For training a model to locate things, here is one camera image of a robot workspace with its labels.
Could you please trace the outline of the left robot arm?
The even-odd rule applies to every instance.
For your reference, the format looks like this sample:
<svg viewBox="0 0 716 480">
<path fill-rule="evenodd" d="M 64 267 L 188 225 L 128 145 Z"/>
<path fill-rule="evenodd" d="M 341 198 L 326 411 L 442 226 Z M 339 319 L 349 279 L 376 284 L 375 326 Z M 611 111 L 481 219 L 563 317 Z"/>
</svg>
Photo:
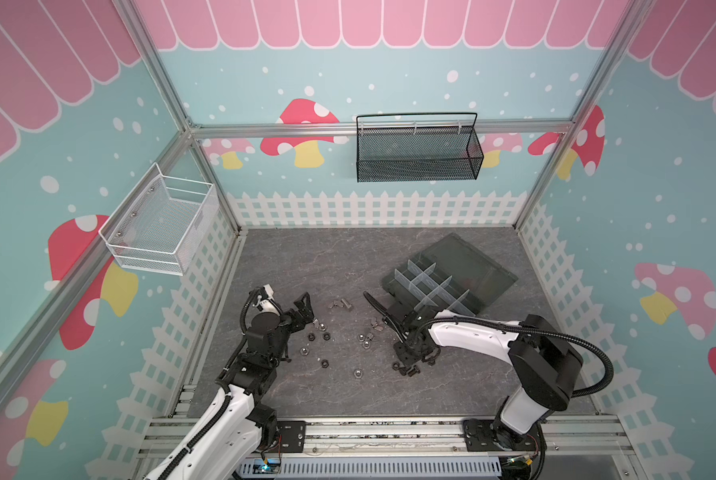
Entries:
<svg viewBox="0 0 716 480">
<path fill-rule="evenodd" d="M 145 477 L 147 479 L 239 479 L 252 454 L 267 459 L 282 449 L 275 409 L 262 403 L 289 362 L 289 340 L 316 320 L 304 293 L 283 309 L 270 285 L 249 292 L 240 313 L 242 340 L 215 380 L 212 403 L 187 436 Z"/>
</svg>

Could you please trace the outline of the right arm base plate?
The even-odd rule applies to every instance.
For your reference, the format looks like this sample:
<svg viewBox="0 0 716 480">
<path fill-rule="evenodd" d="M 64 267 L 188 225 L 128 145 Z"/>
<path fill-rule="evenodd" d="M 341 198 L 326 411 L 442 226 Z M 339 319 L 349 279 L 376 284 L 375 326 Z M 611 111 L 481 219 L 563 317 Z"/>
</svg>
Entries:
<svg viewBox="0 0 716 480">
<path fill-rule="evenodd" d="M 543 450 L 539 423 L 526 434 L 518 434 L 491 419 L 465 419 L 462 422 L 464 441 L 468 452 L 528 452 L 537 455 Z"/>
</svg>

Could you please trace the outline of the aluminium mounting rail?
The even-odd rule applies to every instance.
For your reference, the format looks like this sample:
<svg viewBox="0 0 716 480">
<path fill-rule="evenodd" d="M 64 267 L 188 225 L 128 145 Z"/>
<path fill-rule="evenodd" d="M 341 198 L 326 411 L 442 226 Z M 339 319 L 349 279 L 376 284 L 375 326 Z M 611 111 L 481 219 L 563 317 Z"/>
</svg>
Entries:
<svg viewBox="0 0 716 480">
<path fill-rule="evenodd" d="M 465 455 L 463 417 L 308 417 L 300 456 Z M 618 455 L 634 451 L 612 415 L 551 416 L 542 425 L 554 455 Z"/>
</svg>

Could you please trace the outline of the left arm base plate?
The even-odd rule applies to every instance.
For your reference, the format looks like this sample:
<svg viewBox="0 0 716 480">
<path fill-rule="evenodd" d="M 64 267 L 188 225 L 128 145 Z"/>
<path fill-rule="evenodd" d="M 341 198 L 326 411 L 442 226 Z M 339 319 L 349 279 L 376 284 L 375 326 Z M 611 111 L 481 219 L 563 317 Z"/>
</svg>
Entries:
<svg viewBox="0 0 716 480">
<path fill-rule="evenodd" d="M 280 453 L 303 453 L 306 439 L 305 421 L 273 421 L 262 429 L 259 450 Z"/>
</svg>

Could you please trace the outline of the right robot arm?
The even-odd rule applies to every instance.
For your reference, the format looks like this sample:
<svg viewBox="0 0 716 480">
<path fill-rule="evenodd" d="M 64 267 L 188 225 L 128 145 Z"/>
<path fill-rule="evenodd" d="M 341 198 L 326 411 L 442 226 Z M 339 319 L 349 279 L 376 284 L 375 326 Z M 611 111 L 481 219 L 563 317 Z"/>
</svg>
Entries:
<svg viewBox="0 0 716 480">
<path fill-rule="evenodd" d="M 519 387 L 495 418 L 464 422 L 470 451 L 516 451 L 530 438 L 542 452 L 541 422 L 565 411 L 571 399 L 604 390 L 614 378 L 613 362 L 601 348 L 556 330 L 539 315 L 502 322 L 434 307 L 414 310 L 396 303 L 387 308 L 375 299 L 367 301 L 397 335 L 394 369 L 405 376 L 419 373 L 421 363 L 434 365 L 445 347 L 486 355 L 513 368 Z"/>
</svg>

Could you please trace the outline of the clear compartment organizer box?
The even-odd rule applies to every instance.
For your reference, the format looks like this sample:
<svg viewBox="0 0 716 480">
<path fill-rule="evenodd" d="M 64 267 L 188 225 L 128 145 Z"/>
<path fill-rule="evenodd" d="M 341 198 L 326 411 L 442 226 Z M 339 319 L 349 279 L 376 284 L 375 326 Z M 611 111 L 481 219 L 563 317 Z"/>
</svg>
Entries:
<svg viewBox="0 0 716 480">
<path fill-rule="evenodd" d="M 398 303 L 416 311 L 430 307 L 476 316 L 517 280 L 515 274 L 452 233 L 393 269 L 381 285 Z"/>
</svg>

